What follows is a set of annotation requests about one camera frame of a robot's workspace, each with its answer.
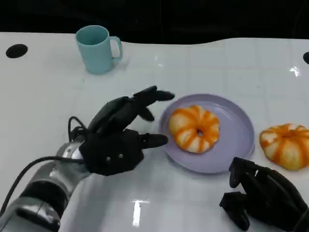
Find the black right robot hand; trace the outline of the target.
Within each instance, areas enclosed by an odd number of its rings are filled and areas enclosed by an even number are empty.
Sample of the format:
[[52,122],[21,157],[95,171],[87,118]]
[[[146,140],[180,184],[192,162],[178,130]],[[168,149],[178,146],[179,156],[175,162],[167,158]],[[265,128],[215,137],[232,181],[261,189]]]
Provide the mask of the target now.
[[309,230],[309,207],[282,174],[238,157],[233,159],[229,171],[230,187],[242,185],[245,192],[225,193],[220,207],[241,230],[249,229],[248,217],[286,232]]

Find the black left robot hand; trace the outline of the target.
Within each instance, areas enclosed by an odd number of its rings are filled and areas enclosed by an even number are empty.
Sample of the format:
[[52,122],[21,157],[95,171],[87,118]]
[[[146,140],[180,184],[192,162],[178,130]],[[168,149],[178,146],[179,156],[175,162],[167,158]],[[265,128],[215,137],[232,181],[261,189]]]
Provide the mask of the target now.
[[158,90],[157,86],[148,87],[133,96],[123,96],[107,102],[90,122],[85,141],[80,150],[102,150],[116,152],[128,150],[142,150],[161,147],[168,142],[162,134],[139,134],[127,127],[141,117],[143,120],[155,120],[148,106],[155,102],[170,101],[175,94]]

